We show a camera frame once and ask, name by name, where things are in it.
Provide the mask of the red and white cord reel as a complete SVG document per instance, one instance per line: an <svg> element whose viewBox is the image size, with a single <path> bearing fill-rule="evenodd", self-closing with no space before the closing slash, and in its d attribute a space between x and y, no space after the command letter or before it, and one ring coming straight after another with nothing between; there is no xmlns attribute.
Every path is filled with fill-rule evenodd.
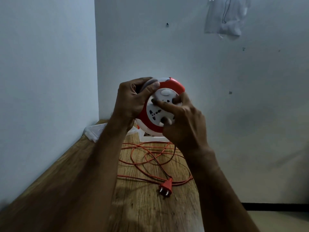
<svg viewBox="0 0 309 232"><path fill-rule="evenodd" d="M150 136L162 137L163 123L161 123L161 119L165 117L171 123L174 123L175 116L172 113L168 113L158 106L155 106L152 103L152 99L172 104L172 100L175 97L185 92L185 87L171 77L152 78L144 83L140 90L138 90L138 93L144 91L147 86L153 84L154 82L159 82L160 86L157 91L149 96L149 98L145 101L143 109L135 121L139 130L142 130Z"/></svg>

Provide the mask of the white plastic bag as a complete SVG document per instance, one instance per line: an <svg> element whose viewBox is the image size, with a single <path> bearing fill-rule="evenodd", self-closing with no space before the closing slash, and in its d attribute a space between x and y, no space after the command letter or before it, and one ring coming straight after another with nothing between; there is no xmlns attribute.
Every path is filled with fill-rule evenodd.
<svg viewBox="0 0 309 232"><path fill-rule="evenodd" d="M204 33L238 38L251 0L208 0Z"/></svg>

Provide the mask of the red power plug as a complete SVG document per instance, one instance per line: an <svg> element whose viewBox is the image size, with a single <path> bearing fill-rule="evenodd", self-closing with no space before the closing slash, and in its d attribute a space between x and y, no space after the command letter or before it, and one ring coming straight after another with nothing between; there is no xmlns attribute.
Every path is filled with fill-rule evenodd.
<svg viewBox="0 0 309 232"><path fill-rule="evenodd" d="M159 195L168 198L172 195L172 183L173 179L169 178L159 186Z"/></svg>

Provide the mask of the black skirting board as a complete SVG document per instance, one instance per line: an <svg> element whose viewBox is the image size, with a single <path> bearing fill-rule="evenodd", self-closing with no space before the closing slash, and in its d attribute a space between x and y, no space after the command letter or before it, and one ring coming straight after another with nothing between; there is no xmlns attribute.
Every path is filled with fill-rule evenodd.
<svg viewBox="0 0 309 232"><path fill-rule="evenodd" d="M306 212L309 213L309 203L242 203L247 211L273 212Z"/></svg>

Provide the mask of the white packaging box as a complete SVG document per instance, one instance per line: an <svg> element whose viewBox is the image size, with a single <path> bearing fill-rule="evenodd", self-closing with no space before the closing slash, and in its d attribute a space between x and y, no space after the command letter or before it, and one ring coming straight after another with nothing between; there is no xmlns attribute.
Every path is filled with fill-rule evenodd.
<svg viewBox="0 0 309 232"><path fill-rule="evenodd" d="M165 142L168 143L169 140L164 136L152 136L144 132L142 129L138 129L138 137L140 142Z"/></svg>

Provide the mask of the person's right hand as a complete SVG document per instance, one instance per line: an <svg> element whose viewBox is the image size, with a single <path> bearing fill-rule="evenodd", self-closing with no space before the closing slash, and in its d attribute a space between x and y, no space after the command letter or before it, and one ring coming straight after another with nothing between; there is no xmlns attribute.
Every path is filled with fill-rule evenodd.
<svg viewBox="0 0 309 232"><path fill-rule="evenodd" d="M190 101L190 105L169 104L152 99L152 103L175 116L173 134L163 134L183 155L208 151L206 120Z"/></svg>

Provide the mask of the clear plastic packaging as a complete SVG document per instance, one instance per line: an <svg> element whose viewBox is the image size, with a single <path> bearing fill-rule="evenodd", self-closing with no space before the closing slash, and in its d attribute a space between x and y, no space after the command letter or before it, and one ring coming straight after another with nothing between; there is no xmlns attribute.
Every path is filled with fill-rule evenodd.
<svg viewBox="0 0 309 232"><path fill-rule="evenodd" d="M109 120L102 124L86 127L84 135L95 143L120 144L126 136L137 134L138 129L119 120Z"/></svg>

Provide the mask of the person's right forearm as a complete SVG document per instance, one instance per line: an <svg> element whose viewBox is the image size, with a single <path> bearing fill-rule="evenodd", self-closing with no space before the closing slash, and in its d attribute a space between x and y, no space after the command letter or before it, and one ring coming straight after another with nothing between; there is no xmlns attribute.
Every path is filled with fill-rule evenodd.
<svg viewBox="0 0 309 232"><path fill-rule="evenodd" d="M209 148L181 152L195 181L205 232L260 232Z"/></svg>

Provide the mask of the person's left forearm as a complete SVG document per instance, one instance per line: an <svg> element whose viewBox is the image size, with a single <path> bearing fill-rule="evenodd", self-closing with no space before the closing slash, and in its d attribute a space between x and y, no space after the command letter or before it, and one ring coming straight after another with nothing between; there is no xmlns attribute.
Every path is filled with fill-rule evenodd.
<svg viewBox="0 0 309 232"><path fill-rule="evenodd" d="M43 232L106 232L123 141L133 118L112 116Z"/></svg>

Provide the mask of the person's left hand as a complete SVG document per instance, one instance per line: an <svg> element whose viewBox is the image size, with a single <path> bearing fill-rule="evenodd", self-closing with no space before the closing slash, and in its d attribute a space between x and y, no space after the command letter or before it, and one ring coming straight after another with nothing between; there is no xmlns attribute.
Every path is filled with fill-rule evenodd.
<svg viewBox="0 0 309 232"><path fill-rule="evenodd" d="M136 89L140 89L151 77L137 78L119 85L114 111L110 120L119 120L128 125L134 124L146 100L139 100Z"/></svg>

